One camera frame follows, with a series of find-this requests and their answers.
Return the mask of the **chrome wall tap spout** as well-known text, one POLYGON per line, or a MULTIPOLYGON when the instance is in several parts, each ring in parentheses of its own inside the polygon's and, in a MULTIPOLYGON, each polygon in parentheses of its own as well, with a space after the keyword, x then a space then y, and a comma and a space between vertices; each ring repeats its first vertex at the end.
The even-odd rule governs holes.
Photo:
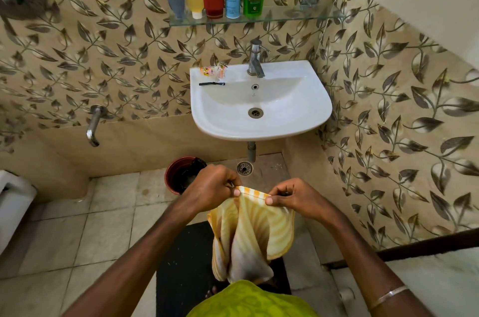
POLYGON ((99 141, 96 138, 95 132, 98 128, 100 120, 107 115, 107 112, 107 108, 102 105, 93 105, 90 108, 90 114, 92 117, 87 127, 86 137, 89 144, 95 148, 99 146, 99 141))

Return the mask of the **yellow striped towel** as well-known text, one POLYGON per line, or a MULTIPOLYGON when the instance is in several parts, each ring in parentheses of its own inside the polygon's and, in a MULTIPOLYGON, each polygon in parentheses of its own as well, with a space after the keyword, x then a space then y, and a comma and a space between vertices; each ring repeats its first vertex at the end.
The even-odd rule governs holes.
POLYGON ((240 195, 225 200, 207 217, 214 234, 212 272, 219 282, 263 284, 274 277, 271 261, 292 246, 296 213, 267 205, 267 193, 235 188, 240 195))

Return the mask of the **yellow-green garment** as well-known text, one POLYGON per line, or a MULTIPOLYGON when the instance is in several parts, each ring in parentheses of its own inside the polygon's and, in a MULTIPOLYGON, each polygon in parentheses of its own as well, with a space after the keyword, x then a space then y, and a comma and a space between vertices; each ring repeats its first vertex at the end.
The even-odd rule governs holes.
POLYGON ((186 317, 320 317, 301 298, 265 291, 246 280, 213 290, 186 317))

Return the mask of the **person's left hand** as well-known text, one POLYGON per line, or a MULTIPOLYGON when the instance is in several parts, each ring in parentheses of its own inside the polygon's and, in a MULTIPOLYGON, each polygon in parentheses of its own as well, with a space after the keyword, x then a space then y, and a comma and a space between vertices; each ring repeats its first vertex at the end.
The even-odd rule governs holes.
POLYGON ((182 194, 181 203, 193 215, 211 211, 226 200, 223 199, 223 186, 241 185, 235 171, 221 164, 209 164, 182 194))

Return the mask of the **white wall-mounted wash basin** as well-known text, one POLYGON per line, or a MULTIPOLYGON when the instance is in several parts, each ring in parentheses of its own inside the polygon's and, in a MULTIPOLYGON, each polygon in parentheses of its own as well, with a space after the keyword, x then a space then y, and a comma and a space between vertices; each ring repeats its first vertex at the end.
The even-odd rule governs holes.
POLYGON ((229 65, 225 85, 190 68, 191 113, 205 134, 229 141, 265 141, 314 130, 332 115, 332 101, 306 60, 262 64, 264 78, 250 76, 248 65, 229 65), (263 116, 252 119, 250 108, 263 116))

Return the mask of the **glass wall shelf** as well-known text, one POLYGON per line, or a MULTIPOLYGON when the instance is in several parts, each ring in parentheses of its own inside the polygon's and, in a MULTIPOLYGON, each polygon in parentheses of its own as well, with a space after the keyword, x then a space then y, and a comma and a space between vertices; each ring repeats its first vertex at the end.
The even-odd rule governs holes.
POLYGON ((193 25, 218 25, 233 23, 257 23, 257 22, 284 22, 295 20, 326 20, 326 19, 343 19, 345 14, 332 4, 327 5, 296 5, 296 6, 266 6, 263 7, 262 14, 255 17, 246 17, 241 14, 238 18, 228 18, 224 14, 221 18, 211 19, 204 13, 202 18, 194 19, 190 11, 186 11, 183 18, 177 18, 171 14, 168 24, 171 27, 193 26, 193 25))

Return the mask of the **dark wooden door threshold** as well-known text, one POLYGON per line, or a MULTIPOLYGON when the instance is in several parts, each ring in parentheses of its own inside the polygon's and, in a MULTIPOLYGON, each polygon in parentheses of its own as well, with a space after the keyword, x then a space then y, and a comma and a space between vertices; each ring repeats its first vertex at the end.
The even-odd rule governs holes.
POLYGON ((388 262, 444 254, 474 247, 479 247, 479 229, 383 249, 376 253, 381 260, 388 262))

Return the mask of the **dark red bucket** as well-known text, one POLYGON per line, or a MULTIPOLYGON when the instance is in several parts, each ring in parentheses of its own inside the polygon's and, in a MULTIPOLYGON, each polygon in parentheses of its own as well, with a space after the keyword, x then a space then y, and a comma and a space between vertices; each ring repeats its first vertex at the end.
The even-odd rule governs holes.
POLYGON ((180 157, 166 169, 165 185, 171 193, 181 195, 206 167, 207 163, 198 157, 180 157))

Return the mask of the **person's right hand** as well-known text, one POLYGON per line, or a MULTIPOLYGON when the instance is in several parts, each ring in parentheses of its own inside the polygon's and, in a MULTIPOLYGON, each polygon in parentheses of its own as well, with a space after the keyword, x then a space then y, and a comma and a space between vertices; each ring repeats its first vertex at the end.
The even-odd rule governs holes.
POLYGON ((291 208, 289 209, 322 224, 330 222, 334 216, 334 205, 300 178, 289 179, 277 184, 270 191, 270 195, 290 196, 291 208))

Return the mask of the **small orange sachets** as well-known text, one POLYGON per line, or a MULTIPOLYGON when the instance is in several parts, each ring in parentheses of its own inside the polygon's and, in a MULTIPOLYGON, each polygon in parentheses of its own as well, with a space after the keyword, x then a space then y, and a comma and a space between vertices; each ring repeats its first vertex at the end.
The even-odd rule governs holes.
POLYGON ((224 63, 214 66, 201 66, 199 67, 200 73, 202 76, 212 78, 214 81, 218 82, 225 77, 225 71, 228 66, 224 63))

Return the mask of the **silver bangle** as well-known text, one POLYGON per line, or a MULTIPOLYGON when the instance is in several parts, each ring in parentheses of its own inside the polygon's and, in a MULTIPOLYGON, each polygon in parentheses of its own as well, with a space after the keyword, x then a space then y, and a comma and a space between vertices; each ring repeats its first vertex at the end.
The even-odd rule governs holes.
POLYGON ((382 303, 386 302, 387 300, 389 300, 390 298, 404 292, 404 291, 407 291, 407 290, 410 290, 409 287, 407 285, 403 285, 403 286, 400 286, 398 288, 395 288, 387 293, 385 293, 384 295, 382 295, 381 297, 379 297, 375 302, 373 302, 369 307, 368 307, 368 311, 372 311, 374 310, 376 307, 378 307, 379 305, 381 305, 382 303))

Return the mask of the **person's left forearm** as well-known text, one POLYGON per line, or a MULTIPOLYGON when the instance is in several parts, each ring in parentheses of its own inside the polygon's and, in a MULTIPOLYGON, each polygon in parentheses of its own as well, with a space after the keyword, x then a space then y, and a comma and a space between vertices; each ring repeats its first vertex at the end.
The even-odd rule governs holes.
POLYGON ((62 317, 131 317, 161 258, 187 224, 208 209, 199 199, 180 197, 62 317))

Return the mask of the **black floor mat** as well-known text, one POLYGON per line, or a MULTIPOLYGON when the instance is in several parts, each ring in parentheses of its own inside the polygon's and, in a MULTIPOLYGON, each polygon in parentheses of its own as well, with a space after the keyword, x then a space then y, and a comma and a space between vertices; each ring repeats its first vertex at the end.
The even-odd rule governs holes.
POLYGON ((186 317, 208 291, 222 291, 212 271, 214 234, 207 221, 186 226, 163 257, 156 273, 156 317, 186 317))

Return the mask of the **person's right forearm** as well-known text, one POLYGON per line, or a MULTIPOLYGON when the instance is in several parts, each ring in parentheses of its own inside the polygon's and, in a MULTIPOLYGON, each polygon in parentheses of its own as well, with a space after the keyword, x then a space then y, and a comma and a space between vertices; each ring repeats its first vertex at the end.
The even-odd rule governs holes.
MULTIPOLYGON (((330 232, 358 285, 367 308, 385 293, 405 285, 362 238, 335 205, 334 216, 322 224, 330 232)), ((371 317, 435 317, 414 295, 404 291, 374 310, 371 317)))

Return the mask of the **white toilet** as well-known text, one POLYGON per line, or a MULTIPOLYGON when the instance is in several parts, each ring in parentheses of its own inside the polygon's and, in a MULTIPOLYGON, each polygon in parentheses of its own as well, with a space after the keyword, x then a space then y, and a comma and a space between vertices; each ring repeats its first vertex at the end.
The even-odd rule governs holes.
POLYGON ((26 179, 0 170, 0 255, 21 223, 37 190, 26 179))

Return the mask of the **chrome basin faucet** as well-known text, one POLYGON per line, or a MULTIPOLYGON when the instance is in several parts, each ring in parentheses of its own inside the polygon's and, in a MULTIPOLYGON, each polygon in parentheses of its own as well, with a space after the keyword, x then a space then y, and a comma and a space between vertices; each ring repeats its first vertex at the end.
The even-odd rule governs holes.
POLYGON ((261 52, 271 53, 269 49, 262 45, 262 41, 259 38, 254 38, 250 41, 250 56, 248 62, 247 73, 250 76, 256 76, 257 78, 264 78, 265 73, 260 64, 261 52))

